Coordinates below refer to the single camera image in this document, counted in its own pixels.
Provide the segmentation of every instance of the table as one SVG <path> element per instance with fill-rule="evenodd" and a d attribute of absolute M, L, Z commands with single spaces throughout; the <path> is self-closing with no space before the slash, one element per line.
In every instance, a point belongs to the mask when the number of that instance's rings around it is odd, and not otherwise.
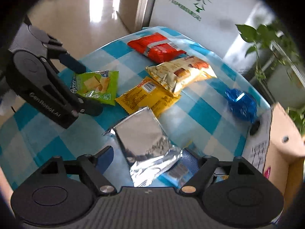
<path fill-rule="evenodd" d="M 192 140 L 204 154 L 219 160 L 241 156 L 250 124 L 233 117 L 225 99 L 225 89 L 249 92 L 257 100 L 258 115 L 270 106 L 240 74 L 200 44 L 170 28 L 152 27 L 115 40 L 80 61 L 87 71 L 118 70 L 117 95 L 120 96 L 148 75 L 144 70 L 146 66 L 155 65 L 127 46 L 127 42 L 155 32 L 167 37 L 187 54 L 208 61 L 218 77 L 186 87 L 181 99 L 159 117 L 169 138 L 180 147 Z M 59 74 L 68 86 L 72 75 L 69 69 Z M 0 129 L 0 165 L 10 185 L 16 189 L 54 155 L 72 160 L 112 145 L 114 160 L 104 176 L 120 190 L 121 186 L 132 185 L 128 165 L 115 140 L 102 134 L 126 115 L 119 104 L 106 105 L 100 116 L 80 114 L 68 129 L 63 129 L 25 103 Z M 155 180 L 152 185 L 166 184 Z"/>

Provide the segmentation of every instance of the tiled floor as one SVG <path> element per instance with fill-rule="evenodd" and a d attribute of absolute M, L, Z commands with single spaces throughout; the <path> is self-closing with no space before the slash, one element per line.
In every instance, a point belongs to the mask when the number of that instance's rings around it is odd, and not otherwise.
<path fill-rule="evenodd" d="M 34 26 L 46 31 L 63 42 L 63 47 L 80 59 L 103 45 L 128 35 L 117 18 L 115 8 L 118 0 L 41 0 L 29 12 Z M 53 61 L 59 70 L 65 67 Z M 14 109 L 24 100 L 17 98 Z M 0 116 L 0 125 L 13 115 L 9 110 Z"/>

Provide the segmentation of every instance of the barcode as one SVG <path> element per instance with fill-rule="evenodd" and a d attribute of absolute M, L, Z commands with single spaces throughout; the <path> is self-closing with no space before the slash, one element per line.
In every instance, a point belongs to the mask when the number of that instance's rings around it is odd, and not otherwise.
<path fill-rule="evenodd" d="M 150 93 L 151 91 L 153 91 L 155 89 L 155 84 L 153 84 L 152 82 L 148 82 L 145 83 L 142 88 L 147 92 Z"/>
<path fill-rule="evenodd" d="M 186 168 L 182 163 L 178 163 L 174 168 L 172 168 L 168 174 L 172 176 L 173 178 L 181 178 L 183 177 L 187 172 L 188 168 Z"/>

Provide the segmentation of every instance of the blue plastic bag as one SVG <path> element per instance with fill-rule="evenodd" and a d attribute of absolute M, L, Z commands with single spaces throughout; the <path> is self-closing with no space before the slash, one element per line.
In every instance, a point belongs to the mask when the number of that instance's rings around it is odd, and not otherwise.
<path fill-rule="evenodd" d="M 225 93 L 233 115 L 253 123 L 257 112 L 257 103 L 253 96 L 238 89 L 226 89 Z"/>

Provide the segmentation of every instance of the silver foil bag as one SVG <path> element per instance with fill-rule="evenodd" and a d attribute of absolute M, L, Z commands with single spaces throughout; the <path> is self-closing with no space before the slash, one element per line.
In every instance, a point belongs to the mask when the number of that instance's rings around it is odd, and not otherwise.
<path fill-rule="evenodd" d="M 148 107 L 125 117 L 104 135 L 108 133 L 116 136 L 135 187 L 150 185 L 182 157 L 182 150 L 171 143 Z"/>

